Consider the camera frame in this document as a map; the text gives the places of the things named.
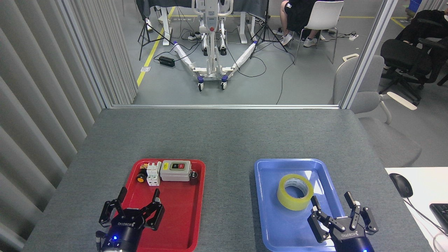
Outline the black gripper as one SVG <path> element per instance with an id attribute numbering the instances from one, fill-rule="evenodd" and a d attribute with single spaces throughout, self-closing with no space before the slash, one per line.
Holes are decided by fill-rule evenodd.
<path id="1" fill-rule="evenodd" d="M 136 252 L 144 229 L 144 221 L 146 228 L 153 231 L 159 229 L 165 213 L 164 205 L 159 197 L 160 190 L 156 189 L 152 202 L 142 208 L 142 215 L 140 215 L 138 209 L 122 209 L 121 203 L 123 203 L 126 194 L 127 188 L 122 187 L 116 199 L 104 203 L 99 224 L 103 228 L 110 225 L 111 227 L 102 245 L 103 252 Z M 114 209 L 117 210 L 118 214 L 111 221 L 110 217 Z"/>
<path id="2" fill-rule="evenodd" d="M 373 213 L 368 207 L 361 209 L 360 203 L 355 201 L 350 191 L 344 197 L 351 208 L 349 219 L 334 219 L 322 212 L 320 203 L 316 196 L 312 196 L 313 205 L 311 214 L 307 221 L 318 243 L 329 238 L 329 233 L 322 229 L 320 223 L 327 228 L 331 227 L 331 240 L 337 252 L 374 252 L 369 239 L 365 236 L 378 232 Z M 363 218 L 364 227 L 358 223 L 360 216 Z M 338 223 L 345 227 L 344 231 L 338 230 Z"/>

